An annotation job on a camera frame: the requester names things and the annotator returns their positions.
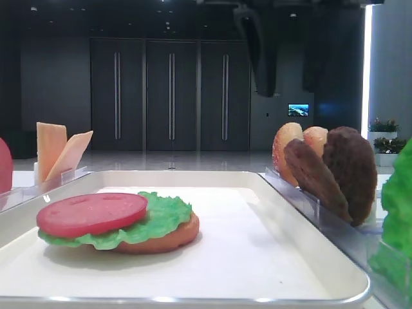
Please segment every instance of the white tray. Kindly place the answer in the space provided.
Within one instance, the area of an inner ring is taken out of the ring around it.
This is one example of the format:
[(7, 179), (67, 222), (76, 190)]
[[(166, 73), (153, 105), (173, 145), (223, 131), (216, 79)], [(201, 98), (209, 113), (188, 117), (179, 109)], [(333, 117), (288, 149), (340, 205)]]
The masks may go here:
[[(127, 256), (37, 237), (48, 203), (138, 191), (190, 202), (197, 241)], [(0, 227), (0, 308), (362, 308), (371, 295), (369, 277), (254, 173), (91, 173), (1, 213)]]

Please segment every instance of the dark door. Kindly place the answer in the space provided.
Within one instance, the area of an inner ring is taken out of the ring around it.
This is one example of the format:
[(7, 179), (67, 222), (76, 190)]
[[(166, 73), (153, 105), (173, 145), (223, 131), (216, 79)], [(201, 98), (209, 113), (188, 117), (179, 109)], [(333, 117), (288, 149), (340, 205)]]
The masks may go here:
[(142, 43), (93, 40), (92, 148), (142, 150)]
[(249, 97), (246, 44), (202, 43), (201, 150), (248, 150)]
[(147, 43), (147, 149), (196, 150), (196, 44)]

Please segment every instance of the floor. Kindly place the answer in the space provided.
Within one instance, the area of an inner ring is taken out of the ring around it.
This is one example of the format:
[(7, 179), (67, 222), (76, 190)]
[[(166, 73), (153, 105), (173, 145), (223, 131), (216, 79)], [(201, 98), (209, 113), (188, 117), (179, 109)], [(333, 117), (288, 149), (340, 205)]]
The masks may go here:
[[(35, 158), (15, 160), (15, 171), (32, 171)], [(262, 173), (272, 167), (272, 154), (262, 152), (143, 152), (143, 151), (90, 151), (85, 153), (79, 167), (89, 171), (107, 170), (206, 170), (251, 171)], [(378, 167), (379, 174), (392, 174), (392, 167)]]

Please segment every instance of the bottom bun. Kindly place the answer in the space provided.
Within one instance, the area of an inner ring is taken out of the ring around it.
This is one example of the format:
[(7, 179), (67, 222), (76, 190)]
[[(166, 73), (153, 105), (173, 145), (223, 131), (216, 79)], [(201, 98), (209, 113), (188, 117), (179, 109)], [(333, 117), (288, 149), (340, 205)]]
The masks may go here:
[(127, 254), (154, 254), (176, 250), (194, 241), (199, 234), (199, 218), (193, 212), (188, 222), (181, 223), (179, 227), (161, 238), (151, 238), (143, 243), (122, 242), (113, 251)]

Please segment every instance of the red bun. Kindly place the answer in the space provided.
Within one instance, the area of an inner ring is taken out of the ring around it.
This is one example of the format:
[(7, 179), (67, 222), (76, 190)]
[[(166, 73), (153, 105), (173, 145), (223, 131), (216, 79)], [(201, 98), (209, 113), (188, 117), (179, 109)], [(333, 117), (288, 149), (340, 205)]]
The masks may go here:
[(126, 254), (155, 254), (173, 251), (194, 241), (199, 234), (199, 218), (193, 212), (189, 222), (179, 225), (177, 230), (161, 238), (151, 238), (143, 243), (121, 243), (113, 251)]
[(310, 127), (303, 132), (304, 142), (309, 145), (318, 156), (322, 157), (326, 144), (328, 130), (323, 127)]
[(13, 159), (4, 140), (0, 138), (0, 194), (8, 192), (13, 185)]
[(280, 173), (283, 179), (296, 187), (298, 186), (297, 181), (289, 170), (285, 161), (285, 154), (283, 153), (286, 145), (295, 138), (303, 140), (301, 125), (295, 122), (289, 122), (283, 125), (276, 133), (272, 148), (272, 158), (275, 170)]
[(121, 229), (143, 219), (148, 201), (127, 193), (97, 193), (66, 198), (42, 209), (37, 226), (55, 237), (76, 238)]

